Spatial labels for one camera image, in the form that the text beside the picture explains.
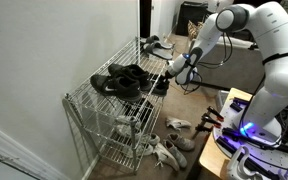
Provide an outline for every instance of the metal wire rack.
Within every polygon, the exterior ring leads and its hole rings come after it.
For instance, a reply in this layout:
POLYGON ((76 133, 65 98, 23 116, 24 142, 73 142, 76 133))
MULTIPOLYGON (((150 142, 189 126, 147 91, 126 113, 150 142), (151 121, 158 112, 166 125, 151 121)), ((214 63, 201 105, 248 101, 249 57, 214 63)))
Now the metal wire rack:
POLYGON ((152 132, 162 108, 163 97, 152 95, 152 91, 157 79, 164 72, 167 61, 145 54, 138 38, 135 38, 94 74, 109 75, 107 68, 113 63, 125 66, 139 65, 150 73, 152 89, 147 93, 142 93, 142 99, 139 102, 128 103, 115 96, 102 96, 92 87, 90 78, 87 78, 79 87, 67 93, 65 99, 75 113, 77 124, 91 135, 100 156, 136 172, 144 152, 139 151, 138 147, 145 144, 145 136, 152 132), (136 124, 131 125, 133 139, 117 133, 118 125, 130 126, 130 124, 117 121, 121 116, 135 119, 133 122, 136 124), (133 151, 132 158, 125 155, 127 148, 133 151))

